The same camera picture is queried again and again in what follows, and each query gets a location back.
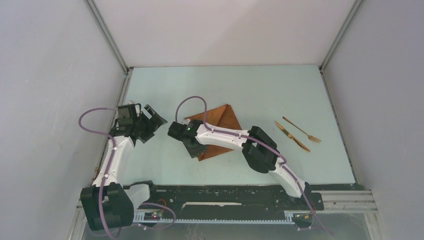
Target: knife blade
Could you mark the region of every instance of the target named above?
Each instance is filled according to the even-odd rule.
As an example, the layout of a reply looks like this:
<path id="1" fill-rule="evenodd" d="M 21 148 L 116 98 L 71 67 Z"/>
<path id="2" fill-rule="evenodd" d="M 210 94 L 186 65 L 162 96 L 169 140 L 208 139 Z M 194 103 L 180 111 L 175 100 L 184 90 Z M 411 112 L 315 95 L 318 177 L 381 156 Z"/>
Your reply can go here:
<path id="1" fill-rule="evenodd" d="M 301 141 L 299 141 L 290 132 L 288 132 L 279 122 L 275 121 L 275 124 L 289 139 L 292 139 L 293 141 L 295 141 L 297 143 L 297 145 L 299 145 L 299 147 L 301 147 L 303 150 L 305 150 L 308 153 L 311 151 L 311 150 L 309 150 L 309 148 L 307 148 L 305 145 L 303 145 L 303 143 L 301 143 Z"/>

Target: fork handle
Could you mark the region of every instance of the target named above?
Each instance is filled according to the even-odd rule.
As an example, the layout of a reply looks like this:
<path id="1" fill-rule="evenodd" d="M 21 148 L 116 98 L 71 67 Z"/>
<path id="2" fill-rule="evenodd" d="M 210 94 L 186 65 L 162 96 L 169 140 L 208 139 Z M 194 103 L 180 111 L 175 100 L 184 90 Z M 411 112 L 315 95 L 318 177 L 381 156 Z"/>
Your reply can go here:
<path id="1" fill-rule="evenodd" d="M 299 129 L 302 133 L 308 135 L 304 130 L 300 129 L 298 126 L 296 126 L 293 122 L 291 122 L 287 117 L 283 116 L 282 119 L 286 120 L 287 122 L 289 122 L 291 125 L 295 126 L 297 129 Z"/>

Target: gray wall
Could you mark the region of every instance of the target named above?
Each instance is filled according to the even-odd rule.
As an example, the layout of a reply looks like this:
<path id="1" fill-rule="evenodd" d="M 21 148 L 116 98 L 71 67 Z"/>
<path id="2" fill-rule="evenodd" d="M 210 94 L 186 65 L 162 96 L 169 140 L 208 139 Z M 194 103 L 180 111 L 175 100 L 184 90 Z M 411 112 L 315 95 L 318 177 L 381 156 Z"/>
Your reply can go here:
<path id="1" fill-rule="evenodd" d="M 0 239 L 64 239 L 104 142 L 78 118 L 112 107 L 123 73 L 83 0 L 2 1 L 0 24 Z"/>
<path id="2" fill-rule="evenodd" d="M 423 239 L 424 1 L 366 0 L 325 77 L 389 239 Z"/>

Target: knife handle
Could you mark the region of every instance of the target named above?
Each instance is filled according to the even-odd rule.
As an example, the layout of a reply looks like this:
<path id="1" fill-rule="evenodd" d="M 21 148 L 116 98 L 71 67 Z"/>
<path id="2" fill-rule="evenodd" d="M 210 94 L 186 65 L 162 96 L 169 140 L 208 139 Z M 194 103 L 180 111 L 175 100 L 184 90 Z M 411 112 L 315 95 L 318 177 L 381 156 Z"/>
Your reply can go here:
<path id="1" fill-rule="evenodd" d="M 293 135 L 291 135 L 291 139 L 293 139 L 297 145 L 299 145 L 303 150 L 305 150 L 306 152 L 310 152 L 311 150 L 309 150 L 309 148 L 307 148 L 305 145 L 303 145 L 303 143 L 301 143 L 301 141 L 299 141 L 297 138 L 295 138 Z"/>

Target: wire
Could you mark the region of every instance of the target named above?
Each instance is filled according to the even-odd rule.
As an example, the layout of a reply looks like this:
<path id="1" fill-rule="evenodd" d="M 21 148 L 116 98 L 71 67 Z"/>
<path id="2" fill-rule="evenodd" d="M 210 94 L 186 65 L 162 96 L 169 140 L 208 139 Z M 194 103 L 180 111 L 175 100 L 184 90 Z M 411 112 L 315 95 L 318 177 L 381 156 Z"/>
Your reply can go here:
<path id="1" fill-rule="evenodd" d="M 109 169 L 110 169 L 111 164 L 112 164 L 112 159 L 114 158 L 115 151 L 117 150 L 117 143 L 116 143 L 114 137 L 111 136 L 109 133 L 88 129 L 88 128 L 84 127 L 83 124 L 81 123 L 81 121 L 83 120 L 83 117 L 85 115 L 87 115 L 88 113 L 94 112 L 94 111 L 98 111 L 98 110 L 112 110 L 112 111 L 116 111 L 117 109 L 116 108 L 108 108 L 108 107 L 97 107 L 97 108 L 90 109 L 90 110 L 84 112 L 79 117 L 79 119 L 78 119 L 78 125 L 79 125 L 80 128 L 82 128 L 83 130 L 85 130 L 85 131 L 87 131 L 89 133 L 107 136 L 110 139 L 110 141 L 112 142 L 112 151 L 110 153 L 109 160 L 107 161 L 106 168 L 104 169 L 104 175 L 101 178 L 100 188 L 99 188 L 99 191 L 98 191 L 98 212 L 100 214 L 100 221 L 101 221 L 101 224 L 103 225 L 104 231 L 106 232 L 106 234 L 111 239 L 116 240 L 117 237 L 119 237 L 122 228 L 120 227 L 118 229 L 116 236 L 114 236 L 112 234 L 111 230 L 108 227 L 108 223 L 106 222 L 105 212 L 104 212 L 104 209 L 103 209 L 103 203 L 102 202 L 103 202 L 103 189 L 105 187 L 105 181 L 108 178 L 108 174 L 107 173 L 109 172 Z M 176 219 L 177 219 L 177 216 L 176 216 L 175 212 L 172 209 L 170 209 L 169 207 L 167 207 L 167 206 L 163 206 L 163 205 L 156 204 L 156 203 L 150 203 L 150 202 L 143 202 L 141 205 L 152 205 L 152 206 L 161 207 L 161 208 L 164 208 L 164 209 L 170 211 L 172 213 L 172 215 L 173 215 L 173 221 L 172 221 L 172 223 L 169 224 L 169 225 L 167 225 L 167 226 L 165 226 L 165 227 L 148 227 L 148 226 L 144 226 L 145 228 L 156 229 L 156 230 L 165 229 L 165 228 L 170 227 L 172 224 L 174 224 L 175 221 L 176 221 Z"/>
<path id="2" fill-rule="evenodd" d="M 188 100 L 190 100 L 190 99 L 200 99 L 200 100 L 202 100 L 203 101 L 203 104 L 204 104 L 204 112 L 203 112 L 203 125 L 204 125 L 204 127 L 207 129 L 207 130 L 209 130 L 209 131 L 212 131 L 212 132 L 216 132 L 216 133 L 221 133 L 221 134 L 228 134 L 228 135 L 232 135 L 232 136 L 236 136 L 236 137 L 241 137 L 241 138 L 245 138 L 245 139 L 248 139 L 248 140 L 251 140 L 251 141 L 254 141 L 254 142 L 256 142 L 256 143 L 258 143 L 259 145 L 262 145 L 263 147 L 265 147 L 266 149 L 268 149 L 268 150 L 270 150 L 271 152 L 273 152 L 275 155 L 277 155 L 278 157 L 280 157 L 282 160 L 283 160 L 283 162 L 281 162 L 280 164 L 279 164 L 279 166 L 281 167 L 281 168 L 283 168 L 286 172 L 288 172 L 288 174 L 294 179 L 294 181 L 296 182 L 296 184 L 297 184 L 297 186 L 299 187 L 299 189 L 300 189 L 300 192 L 302 193 L 302 196 L 303 196 L 303 198 L 305 199 L 305 201 L 306 201 L 306 204 L 307 204 L 307 206 L 309 207 L 309 209 L 310 209 L 310 212 L 313 214 L 313 216 L 315 216 L 315 218 L 316 218 L 316 220 L 319 222 L 319 224 L 321 225 L 321 227 L 322 228 L 320 228 L 319 227 L 319 229 L 324 229 L 328 234 L 330 234 L 331 236 L 334 236 L 334 233 L 332 232 L 332 231 L 330 231 L 330 230 L 328 230 L 326 227 L 325 227 L 325 225 L 321 222 L 321 220 L 320 220 L 320 218 L 317 216 L 317 213 L 315 212 L 315 210 L 314 210 L 314 208 L 311 206 L 311 204 L 310 204 L 310 202 L 309 202 L 309 200 L 308 200 L 308 198 L 306 197 L 306 194 L 305 194 L 305 192 L 303 191 L 303 189 L 302 189 L 302 186 L 301 186 L 301 184 L 299 183 L 299 181 L 298 181 L 298 178 L 294 175 L 294 173 L 292 173 L 286 166 L 285 166 L 285 164 L 287 163 L 287 160 L 286 160 L 286 158 L 281 154 L 281 153 L 279 153 L 277 150 L 275 150 L 275 149 L 273 149 L 272 147 L 270 147 L 270 146 L 268 146 L 267 144 L 265 144 L 264 142 L 262 142 L 262 141 L 260 141 L 260 140 L 258 140 L 258 139 L 255 139 L 254 137 L 251 137 L 251 136 L 247 136 L 247 135 L 238 135 L 237 133 L 234 133 L 234 132 L 229 132 L 229 131 L 224 131 L 224 130 L 217 130 L 217 129 L 213 129 L 212 130 L 212 128 L 210 128 L 208 125 L 207 125 L 207 123 L 206 123 L 206 116 L 207 116 L 207 111 L 208 111 L 208 105 L 207 105 L 207 103 L 206 103 L 206 101 L 205 101 L 205 99 L 203 98 L 203 97 L 201 97 L 201 96 L 190 96 L 190 97 L 187 97 L 186 99 L 184 99 L 179 105 L 178 105 L 178 107 L 176 108 L 176 111 L 175 111 L 175 121 L 176 122 L 178 122 L 178 111 L 180 110 L 180 107 L 186 102 L 186 101 L 188 101 Z"/>

